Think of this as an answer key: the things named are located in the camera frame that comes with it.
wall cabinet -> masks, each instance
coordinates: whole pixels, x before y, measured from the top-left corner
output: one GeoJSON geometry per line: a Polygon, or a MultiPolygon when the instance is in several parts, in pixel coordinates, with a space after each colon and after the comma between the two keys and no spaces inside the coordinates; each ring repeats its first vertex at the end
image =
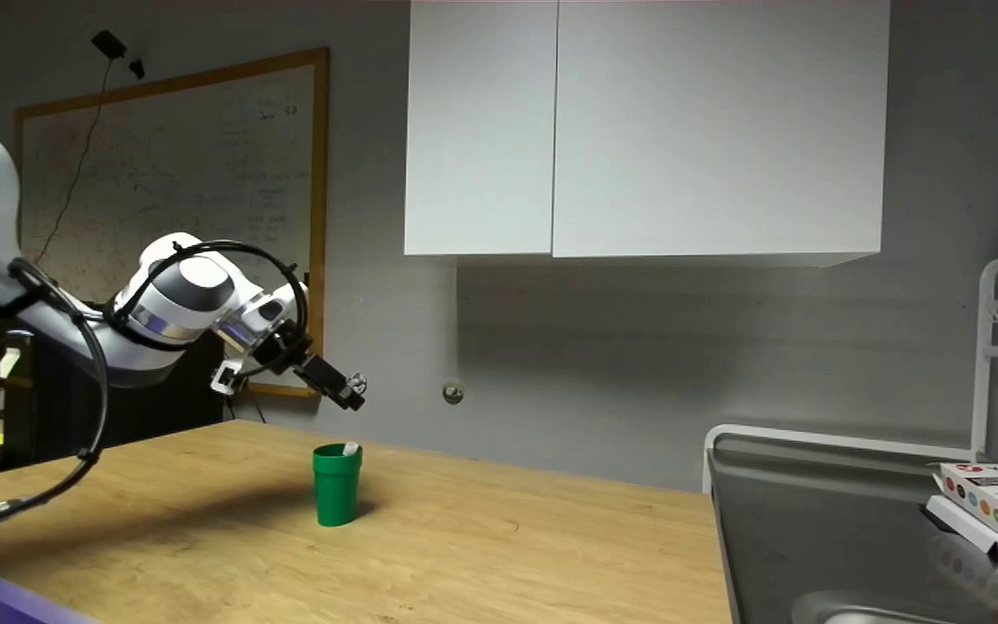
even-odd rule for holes
{"type": "Polygon", "coordinates": [[[886,0],[411,5],[406,252],[881,248],[886,0]]]}

wall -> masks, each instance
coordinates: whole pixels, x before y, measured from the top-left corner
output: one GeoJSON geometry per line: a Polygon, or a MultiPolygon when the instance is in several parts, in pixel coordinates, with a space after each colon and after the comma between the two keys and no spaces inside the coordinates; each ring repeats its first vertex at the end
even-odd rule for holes
{"type": "Polygon", "coordinates": [[[151,75],[333,48],[327,356],[370,404],[264,402],[276,426],[682,488],[726,418],[964,442],[998,252],[998,5],[894,5],[883,252],[836,270],[406,260],[403,5],[0,0],[5,134],[16,105],[96,88],[102,26],[151,75]]]}

green cup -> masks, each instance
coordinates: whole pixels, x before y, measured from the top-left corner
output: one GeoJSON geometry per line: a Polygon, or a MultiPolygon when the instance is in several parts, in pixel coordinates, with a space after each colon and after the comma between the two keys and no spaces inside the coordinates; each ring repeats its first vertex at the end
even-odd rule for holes
{"type": "Polygon", "coordinates": [[[342,527],[358,516],[362,442],[321,442],[313,455],[314,511],[321,527],[342,527]]]}

whiteboard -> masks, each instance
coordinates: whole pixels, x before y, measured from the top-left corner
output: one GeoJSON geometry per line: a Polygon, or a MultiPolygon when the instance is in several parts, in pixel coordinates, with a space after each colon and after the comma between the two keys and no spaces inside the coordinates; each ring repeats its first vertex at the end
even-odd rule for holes
{"type": "MultiPolygon", "coordinates": [[[[327,295],[327,51],[16,111],[26,256],[104,304],[163,231],[264,246],[327,295]]],[[[266,291],[280,270],[228,252],[266,291]]]]}

white cabinet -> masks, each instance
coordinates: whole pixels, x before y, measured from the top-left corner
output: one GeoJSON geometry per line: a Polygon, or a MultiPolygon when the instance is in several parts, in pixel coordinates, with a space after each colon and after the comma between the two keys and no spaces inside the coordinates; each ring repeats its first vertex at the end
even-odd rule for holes
{"type": "Polygon", "coordinates": [[[416,5],[406,248],[878,252],[883,111],[886,0],[416,5]]]}

